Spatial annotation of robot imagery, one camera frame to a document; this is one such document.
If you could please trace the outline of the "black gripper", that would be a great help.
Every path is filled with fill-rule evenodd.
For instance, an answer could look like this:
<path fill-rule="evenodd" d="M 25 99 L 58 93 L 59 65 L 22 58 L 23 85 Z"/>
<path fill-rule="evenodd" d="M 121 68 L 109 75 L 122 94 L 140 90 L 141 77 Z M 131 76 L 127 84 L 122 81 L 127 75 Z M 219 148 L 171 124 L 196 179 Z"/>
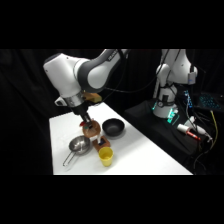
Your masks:
<path fill-rule="evenodd" d="M 88 111 L 88 104 L 85 100 L 69 100 L 69 107 L 71 108 L 72 112 L 75 115 L 80 115 L 83 123 L 87 124 L 88 128 L 91 129 L 93 127 L 92 125 L 92 120 L 89 116 L 89 114 L 87 113 Z"/>

